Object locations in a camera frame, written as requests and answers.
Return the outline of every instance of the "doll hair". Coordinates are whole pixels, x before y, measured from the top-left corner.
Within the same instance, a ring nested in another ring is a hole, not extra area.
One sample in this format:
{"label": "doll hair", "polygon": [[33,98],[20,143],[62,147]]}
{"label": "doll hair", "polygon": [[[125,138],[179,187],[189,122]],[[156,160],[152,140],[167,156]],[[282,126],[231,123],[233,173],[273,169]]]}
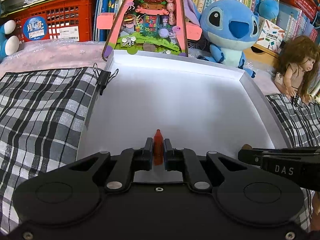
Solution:
{"label": "doll hair", "polygon": [[296,63],[297,65],[303,64],[305,57],[310,57],[315,60],[311,71],[305,72],[302,84],[300,85],[300,93],[306,95],[308,87],[311,82],[318,75],[318,62],[320,60],[319,50],[316,44],[308,36],[296,36],[286,42],[284,48],[279,55],[279,64],[276,71],[285,75],[289,63]]}

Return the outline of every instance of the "plaid cloth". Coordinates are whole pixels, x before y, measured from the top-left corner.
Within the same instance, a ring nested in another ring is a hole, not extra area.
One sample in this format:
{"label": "plaid cloth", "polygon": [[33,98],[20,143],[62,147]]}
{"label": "plaid cloth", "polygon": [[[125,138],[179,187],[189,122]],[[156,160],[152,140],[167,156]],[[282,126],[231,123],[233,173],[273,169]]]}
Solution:
{"label": "plaid cloth", "polygon": [[[320,146],[320,105],[310,103],[308,106],[301,102],[300,97],[290,101],[284,94],[266,96],[276,113],[292,147]],[[311,201],[314,191],[302,189],[305,202],[296,223],[310,231],[312,215]]]}
{"label": "plaid cloth", "polygon": [[19,224],[12,193],[23,181],[76,159],[95,90],[92,67],[6,73],[0,80],[0,223]]}

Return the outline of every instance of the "blue circular label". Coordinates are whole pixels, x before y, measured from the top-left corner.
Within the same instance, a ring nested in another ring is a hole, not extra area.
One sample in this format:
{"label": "blue circular label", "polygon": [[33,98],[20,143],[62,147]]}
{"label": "blue circular label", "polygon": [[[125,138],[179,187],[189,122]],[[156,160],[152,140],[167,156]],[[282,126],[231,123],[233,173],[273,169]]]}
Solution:
{"label": "blue circular label", "polygon": [[23,25],[23,34],[31,41],[41,40],[47,32],[47,24],[45,19],[41,16],[29,18]]}

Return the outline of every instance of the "plush toy nose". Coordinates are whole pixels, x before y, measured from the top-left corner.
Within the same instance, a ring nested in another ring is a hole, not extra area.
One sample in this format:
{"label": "plush toy nose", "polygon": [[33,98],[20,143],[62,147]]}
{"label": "plush toy nose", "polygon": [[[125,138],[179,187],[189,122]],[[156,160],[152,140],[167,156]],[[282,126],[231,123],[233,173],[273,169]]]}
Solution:
{"label": "plush toy nose", "polygon": [[249,24],[231,21],[229,23],[229,30],[234,37],[236,37],[237,39],[241,39],[242,37],[248,34]]}

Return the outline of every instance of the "white tray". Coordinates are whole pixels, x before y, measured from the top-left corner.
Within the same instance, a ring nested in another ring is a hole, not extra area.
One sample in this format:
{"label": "white tray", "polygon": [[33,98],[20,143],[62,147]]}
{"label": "white tray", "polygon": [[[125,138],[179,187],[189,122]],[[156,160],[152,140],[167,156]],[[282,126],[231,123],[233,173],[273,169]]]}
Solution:
{"label": "white tray", "polygon": [[143,147],[157,129],[172,147],[190,148],[197,155],[218,151],[236,158],[244,144],[290,147],[271,106],[243,70],[195,58],[115,50],[106,70],[117,68],[117,77],[92,102],[77,159]]}

